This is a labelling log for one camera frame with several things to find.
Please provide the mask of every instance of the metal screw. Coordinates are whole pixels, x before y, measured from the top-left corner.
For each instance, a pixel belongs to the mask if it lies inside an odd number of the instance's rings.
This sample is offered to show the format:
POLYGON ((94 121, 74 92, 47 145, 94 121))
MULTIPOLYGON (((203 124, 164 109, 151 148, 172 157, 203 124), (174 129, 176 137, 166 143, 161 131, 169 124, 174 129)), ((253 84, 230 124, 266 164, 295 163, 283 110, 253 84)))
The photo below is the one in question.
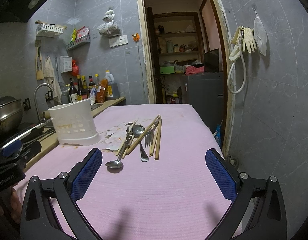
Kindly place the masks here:
POLYGON ((37 179, 38 179, 37 176, 33 176, 33 177, 31 177, 31 178, 29 179, 29 181, 30 181, 30 182, 34 182, 34 181, 36 181, 37 179))
POLYGON ((270 180, 271 180, 272 182, 277 182, 277 178, 276 178, 275 176, 271 176, 271 177, 270 177, 270 180))
POLYGON ((67 172, 61 172, 61 173, 58 175, 58 177, 61 178, 61 179, 66 178, 66 176, 67 176, 67 172))
POLYGON ((242 173, 240 174, 240 177, 241 177, 242 179, 247 179, 249 176, 248 176, 245 172, 242 172, 242 173))

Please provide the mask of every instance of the bottle label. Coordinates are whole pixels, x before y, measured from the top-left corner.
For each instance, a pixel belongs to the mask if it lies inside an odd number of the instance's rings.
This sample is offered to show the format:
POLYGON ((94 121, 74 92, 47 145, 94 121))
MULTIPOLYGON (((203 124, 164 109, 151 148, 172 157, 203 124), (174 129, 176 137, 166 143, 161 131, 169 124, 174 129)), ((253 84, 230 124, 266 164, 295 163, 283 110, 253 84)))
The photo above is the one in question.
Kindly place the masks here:
POLYGON ((84 99, 87 99, 87 95, 77 96, 77 101, 82 101, 84 99))
POLYGON ((69 99, 71 103, 77 102, 77 93, 69 95, 69 99))
POLYGON ((108 87, 107 87, 106 97, 107 97, 107 98, 112 98, 112 97, 113 97, 112 86, 108 86, 108 87))

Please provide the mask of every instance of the blue gripper pad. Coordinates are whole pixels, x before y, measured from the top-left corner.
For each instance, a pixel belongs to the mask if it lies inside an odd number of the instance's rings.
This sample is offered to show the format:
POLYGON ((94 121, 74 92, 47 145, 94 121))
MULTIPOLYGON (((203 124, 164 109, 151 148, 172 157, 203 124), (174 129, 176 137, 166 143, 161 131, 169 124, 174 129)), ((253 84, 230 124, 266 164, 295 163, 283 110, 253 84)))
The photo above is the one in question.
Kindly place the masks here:
POLYGON ((16 140, 15 142, 11 143, 7 147, 5 147, 2 151, 4 157, 9 157, 13 153, 19 151, 23 147, 23 144, 20 140, 16 140))
POLYGON ((211 149, 206 152, 205 162, 223 196, 234 201, 237 196, 235 181, 211 149))
POLYGON ((102 164, 103 155, 101 150, 96 148, 93 148, 93 150, 94 153, 72 182, 71 197, 74 201, 84 197, 89 185, 102 164))

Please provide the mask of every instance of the sink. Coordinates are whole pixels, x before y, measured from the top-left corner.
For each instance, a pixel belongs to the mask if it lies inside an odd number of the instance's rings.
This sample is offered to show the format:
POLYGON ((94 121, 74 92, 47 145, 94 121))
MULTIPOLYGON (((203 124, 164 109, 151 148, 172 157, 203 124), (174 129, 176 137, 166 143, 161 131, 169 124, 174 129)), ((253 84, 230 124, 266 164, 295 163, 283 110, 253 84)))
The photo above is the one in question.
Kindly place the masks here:
POLYGON ((95 103, 94 105, 91 106, 92 111, 100 106, 102 106, 103 104, 99 104, 99 103, 95 103))

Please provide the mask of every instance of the white switch plate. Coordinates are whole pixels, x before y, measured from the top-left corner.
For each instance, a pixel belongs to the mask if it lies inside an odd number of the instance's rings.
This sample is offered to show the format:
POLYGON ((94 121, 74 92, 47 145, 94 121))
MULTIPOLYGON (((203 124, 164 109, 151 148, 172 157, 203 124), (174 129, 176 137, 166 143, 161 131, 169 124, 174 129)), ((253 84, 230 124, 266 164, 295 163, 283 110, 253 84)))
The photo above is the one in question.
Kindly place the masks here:
POLYGON ((110 39, 110 48, 115 46, 118 46, 118 37, 110 39))
POLYGON ((120 36, 118 38, 118 44, 119 45, 123 45, 123 44, 127 44, 128 41, 127 41, 127 35, 123 35, 123 36, 120 36))

